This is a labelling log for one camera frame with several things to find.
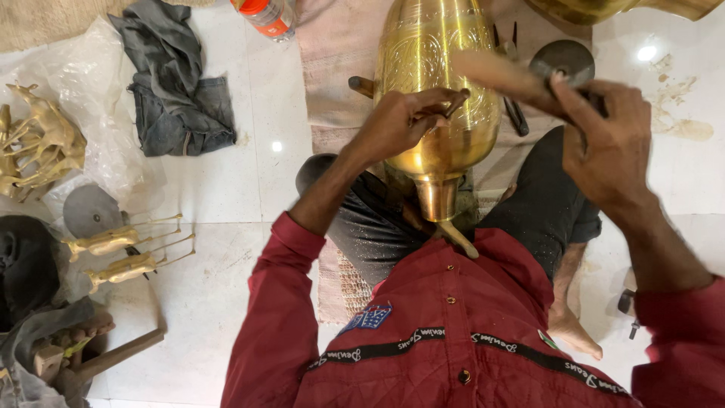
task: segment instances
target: brass vase neck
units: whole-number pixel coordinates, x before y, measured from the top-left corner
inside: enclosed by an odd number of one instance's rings
[[[420,200],[420,213],[432,222],[455,217],[455,198],[460,177],[445,180],[415,180]]]

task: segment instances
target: brass vase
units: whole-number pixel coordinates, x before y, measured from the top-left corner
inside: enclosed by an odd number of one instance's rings
[[[437,86],[471,90],[450,127],[428,132],[414,148],[388,159],[415,181],[423,217],[455,216],[460,177],[493,149],[501,118],[498,97],[455,75],[456,49],[493,49],[477,0],[395,0],[378,48],[373,103],[393,89],[404,93]]]
[[[579,25],[594,25],[619,12],[649,7],[698,21],[723,0],[530,0],[552,17]]]

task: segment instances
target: mat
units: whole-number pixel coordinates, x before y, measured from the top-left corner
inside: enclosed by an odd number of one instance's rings
[[[314,153],[339,152],[370,114],[372,101],[351,91],[347,79],[350,76],[373,78],[378,40],[392,2],[298,0],[297,43]],[[479,4],[489,24],[496,23],[501,41],[511,39],[513,23],[518,23],[518,53],[523,65],[551,41],[568,38],[592,48],[591,27],[552,20],[524,0],[483,0]],[[477,191],[505,189],[515,179],[534,143],[560,124],[531,108],[522,107],[522,110],[530,134],[518,137],[504,111],[496,146],[489,157],[473,168]],[[327,245],[320,255],[321,322],[347,322],[347,311],[355,309],[365,295],[363,287],[352,285],[346,287],[358,292],[343,296],[341,279],[349,272],[344,270],[344,262],[341,266],[336,252],[334,245]],[[355,304],[347,299],[354,299]]]
[[[86,32],[99,15],[120,13],[136,0],[2,0],[0,52],[28,49]],[[169,4],[204,7],[215,0],[168,0]]]

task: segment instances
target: plastic bag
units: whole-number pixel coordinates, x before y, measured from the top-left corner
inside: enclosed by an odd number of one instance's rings
[[[34,94],[58,101],[88,140],[83,169],[87,183],[97,183],[121,210],[140,213],[148,210],[154,182],[125,108],[128,98],[133,104],[133,96],[125,90],[133,74],[129,65],[133,67],[119,34],[98,17],[81,36],[28,51],[14,67],[3,69],[0,83],[36,83]],[[0,103],[10,105],[14,121],[29,113],[28,106],[5,86],[0,86]],[[66,177],[43,197],[56,219],[62,217],[68,180],[78,187],[79,179]]]

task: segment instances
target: pliers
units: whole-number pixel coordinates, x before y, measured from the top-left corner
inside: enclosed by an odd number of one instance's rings
[[[496,46],[496,52],[504,54],[506,57],[508,57],[509,60],[518,60],[518,51],[516,50],[516,36],[517,27],[516,22],[514,22],[513,46],[509,46],[509,44],[504,44],[504,46],[501,47],[498,39],[498,30],[496,30],[496,25],[494,24],[494,44]],[[529,124],[526,122],[526,118],[524,118],[523,112],[521,112],[521,107],[518,106],[518,103],[512,101],[508,97],[503,97],[503,103],[504,105],[506,105],[506,112],[508,112],[508,116],[509,118],[511,118],[511,123],[513,123],[513,127],[516,128],[516,132],[518,133],[518,135],[524,137],[529,134]]]

